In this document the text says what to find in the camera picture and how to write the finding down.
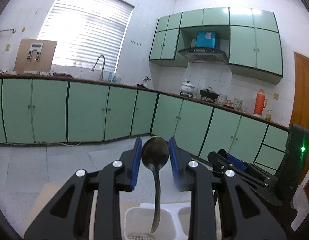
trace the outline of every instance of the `spoon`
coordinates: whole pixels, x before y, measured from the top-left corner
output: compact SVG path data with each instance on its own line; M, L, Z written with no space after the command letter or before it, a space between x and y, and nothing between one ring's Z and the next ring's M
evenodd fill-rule
M154 216L151 227L151 233L157 230L160 222L160 180L159 170L167 163L169 158L169 149L167 142L159 137L150 138L142 147L141 159L146 168L152 171L154 185L156 187L156 197L154 201Z

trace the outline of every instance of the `countertop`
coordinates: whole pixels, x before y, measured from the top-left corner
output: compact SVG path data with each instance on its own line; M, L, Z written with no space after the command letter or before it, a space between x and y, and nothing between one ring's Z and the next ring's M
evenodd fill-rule
M288 129L289 129L286 126L280 125L280 124L275 123L273 121L267 121L264 118L256 117L252 114L248 114L248 113L244 113L242 111L230 109L230 108L227 108L227 107L224 107L224 106L220 106L218 104L209 103L209 102L202 101L202 100L196 99L196 98L188 98L188 97L184 97L184 96L180 96L180 95L176 95L176 94L170 94L170 93L166 93L166 92L162 92L162 91L158 91L158 90L146 89L146 88L143 88L143 87L137 87L137 86L131 86L131 85L125 85L125 84L117 84L117 83L110 83L110 82L105 82L105 81L100 81L100 80L78 79L78 78L71 78L71 77L66 77L66 76L59 77L59 76L40 76L40 75L31 75L31 74L21 74L21 75L19 75L19 74L18 75L0 74L0 78L60 80L60 81L72 81L72 82L80 82L80 83L89 83L89 84L98 84L98 85L106 85L106 86L113 86L113 87L122 87L122 88L145 90L145 91L156 92L156 93L160 93L160 94L163 94L163 95L168 95L168 96L172 96L172 97L176 97L176 98L182 98L182 99L197 102L197 103L200 103L200 104L203 104L203 105L208 105L208 106L211 106L211 107L222 109L224 111L239 114L239 115L257 120L259 122L263 122L263 123L272 125L274 127L277 127L279 129L282 129L282 130L285 130L285 131L288 131Z

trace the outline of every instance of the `window blind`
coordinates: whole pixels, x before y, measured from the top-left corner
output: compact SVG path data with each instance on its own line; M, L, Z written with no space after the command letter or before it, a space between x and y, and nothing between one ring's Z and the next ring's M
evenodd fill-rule
M92 68L103 54L114 72L132 10L121 0L56 0L38 39L57 41L53 64Z

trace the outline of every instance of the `faucet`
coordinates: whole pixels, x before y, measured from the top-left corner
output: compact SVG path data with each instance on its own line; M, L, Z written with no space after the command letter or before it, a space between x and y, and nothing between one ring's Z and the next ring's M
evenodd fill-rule
M92 68L92 70L91 71L94 71L94 69L95 69L95 67L96 67L96 64L98 63L98 61L99 61L99 59L101 58L101 57L103 57L103 65L102 65L102 70L101 70L101 80L102 80L102 78L103 78L103 70L104 70L104 65L105 65L105 57L101 54L99 57L98 57L98 59L96 60L96 63L95 63L95 65L93 66L93 68Z

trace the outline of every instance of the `blue box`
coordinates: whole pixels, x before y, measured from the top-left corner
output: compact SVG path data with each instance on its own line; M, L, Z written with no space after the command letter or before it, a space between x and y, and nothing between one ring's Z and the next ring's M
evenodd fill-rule
M215 32L199 32L197 33L196 47L216 47Z

